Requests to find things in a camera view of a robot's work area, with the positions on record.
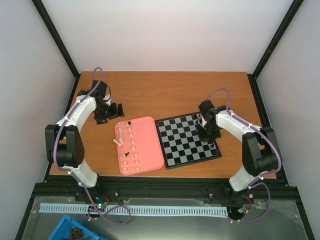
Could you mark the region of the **blue plastic bin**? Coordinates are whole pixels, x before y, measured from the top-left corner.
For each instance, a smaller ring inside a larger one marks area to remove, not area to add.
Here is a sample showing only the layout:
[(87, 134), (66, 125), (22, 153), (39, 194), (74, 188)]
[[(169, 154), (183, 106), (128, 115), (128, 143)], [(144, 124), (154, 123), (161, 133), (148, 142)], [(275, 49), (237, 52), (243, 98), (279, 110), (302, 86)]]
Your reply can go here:
[(64, 215), (48, 240), (107, 240), (83, 225), (83, 222)]

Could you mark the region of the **black and white chessboard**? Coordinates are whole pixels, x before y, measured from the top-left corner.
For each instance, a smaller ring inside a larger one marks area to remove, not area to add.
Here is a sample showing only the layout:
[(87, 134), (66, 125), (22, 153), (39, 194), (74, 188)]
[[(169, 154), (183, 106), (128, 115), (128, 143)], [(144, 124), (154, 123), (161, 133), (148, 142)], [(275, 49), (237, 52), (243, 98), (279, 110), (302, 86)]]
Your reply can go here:
[(215, 141), (200, 141), (197, 130), (202, 119), (198, 118), (198, 114), (194, 112), (155, 121), (167, 170), (222, 157)]

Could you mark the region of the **black aluminium frame base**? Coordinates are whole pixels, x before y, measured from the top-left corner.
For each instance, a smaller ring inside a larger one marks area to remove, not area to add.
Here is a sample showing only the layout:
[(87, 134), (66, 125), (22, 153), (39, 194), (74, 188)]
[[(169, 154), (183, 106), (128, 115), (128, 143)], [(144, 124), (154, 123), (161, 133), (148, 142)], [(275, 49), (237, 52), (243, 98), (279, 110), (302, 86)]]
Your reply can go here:
[[(147, 80), (152, 83), (170, 83), (175, 87), (185, 86), (194, 92), (191, 86), (198, 80), (206, 85), (226, 84), (237, 93), (243, 94), (245, 102), (250, 105), (249, 112), (264, 126), (270, 122), (254, 74), (245, 72), (182, 72), (182, 71), (109, 71), (104, 78), (116, 83), (129, 79), (143, 91), (147, 88)], [(209, 204), (219, 204), (231, 208), (232, 203), (218, 199), (217, 192), (227, 179), (222, 177), (192, 177), (191, 171), (186, 177), (165, 176), (104, 176), (102, 183), (112, 200), (126, 204), (129, 200), (141, 202), (174, 200), (201, 200)], [(194, 220), (167, 220), (159, 224), (160, 231), (151, 222), (146, 223), (145, 230), (154, 238), (176, 238), (181, 233), (184, 238), (203, 239), (208, 235), (211, 240), (221, 234), (224, 239), (233, 240), (308, 240), (314, 239), (300, 193), (296, 187), (290, 186), (286, 173), (281, 170), (274, 179), (267, 180), (271, 191), (271, 200), (281, 207), (271, 209), (267, 216), (252, 223), (229, 224), (224, 227), (221, 222), (204, 220), (200, 223), (201, 230), (196, 232)], [(74, 181), (66, 175), (51, 175), (47, 172), (43, 182), (37, 183), (32, 191), (29, 203), (16, 234), (18, 240), (43, 240), (52, 231), (53, 220), (38, 217), (35, 213), (36, 203), (41, 200), (66, 200), (77, 202), (87, 201), (84, 191), (76, 187)]]

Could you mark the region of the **white king chess piece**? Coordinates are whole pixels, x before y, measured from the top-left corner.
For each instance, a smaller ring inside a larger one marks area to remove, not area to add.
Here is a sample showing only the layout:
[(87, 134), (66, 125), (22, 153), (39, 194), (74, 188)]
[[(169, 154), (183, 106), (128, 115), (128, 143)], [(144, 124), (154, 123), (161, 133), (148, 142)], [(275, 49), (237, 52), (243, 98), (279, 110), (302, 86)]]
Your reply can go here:
[(118, 142), (116, 139), (113, 139), (112, 141), (113, 141), (115, 144), (117, 144), (119, 147), (122, 146), (122, 144), (121, 144), (120, 142)]

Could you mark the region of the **pink plastic tray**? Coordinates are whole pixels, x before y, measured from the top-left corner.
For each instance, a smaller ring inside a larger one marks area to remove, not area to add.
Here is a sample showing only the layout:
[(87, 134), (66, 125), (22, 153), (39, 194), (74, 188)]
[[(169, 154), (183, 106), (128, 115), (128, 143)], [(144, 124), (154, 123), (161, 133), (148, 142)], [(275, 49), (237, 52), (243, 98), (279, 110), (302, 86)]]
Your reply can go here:
[(164, 166), (164, 156), (158, 137), (155, 120), (151, 116), (120, 121), (114, 126), (115, 139), (120, 142), (119, 128), (122, 128), (122, 146), (116, 144), (119, 171), (124, 176), (135, 175), (160, 169)]

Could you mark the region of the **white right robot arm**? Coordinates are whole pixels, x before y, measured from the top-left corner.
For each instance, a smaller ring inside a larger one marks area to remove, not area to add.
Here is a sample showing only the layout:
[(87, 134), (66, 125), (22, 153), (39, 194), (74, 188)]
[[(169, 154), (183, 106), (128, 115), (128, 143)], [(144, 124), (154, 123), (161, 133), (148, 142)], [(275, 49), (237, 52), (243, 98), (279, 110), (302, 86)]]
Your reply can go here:
[(243, 191), (262, 180), (264, 175), (280, 170), (280, 150), (271, 127), (254, 125), (225, 105), (215, 107), (210, 100), (203, 101), (198, 109), (200, 127), (197, 133), (202, 142), (214, 142), (224, 129), (242, 143), (242, 167), (223, 186), (226, 201), (237, 201)]

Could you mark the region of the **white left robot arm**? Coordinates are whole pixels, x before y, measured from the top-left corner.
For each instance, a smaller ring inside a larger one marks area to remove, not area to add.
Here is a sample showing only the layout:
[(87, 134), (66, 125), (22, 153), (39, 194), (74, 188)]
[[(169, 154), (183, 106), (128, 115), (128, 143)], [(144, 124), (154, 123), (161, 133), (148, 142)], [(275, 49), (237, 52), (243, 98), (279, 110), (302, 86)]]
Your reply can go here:
[(86, 195), (95, 202), (103, 198), (104, 188), (97, 184), (98, 174), (85, 161), (80, 131), (92, 113), (97, 125), (124, 116), (122, 104), (112, 102), (112, 96), (106, 94), (109, 90), (105, 82), (94, 80), (90, 89), (77, 94), (66, 115), (56, 124), (47, 125), (44, 131), (48, 161), (72, 175), (81, 187), (85, 186)]

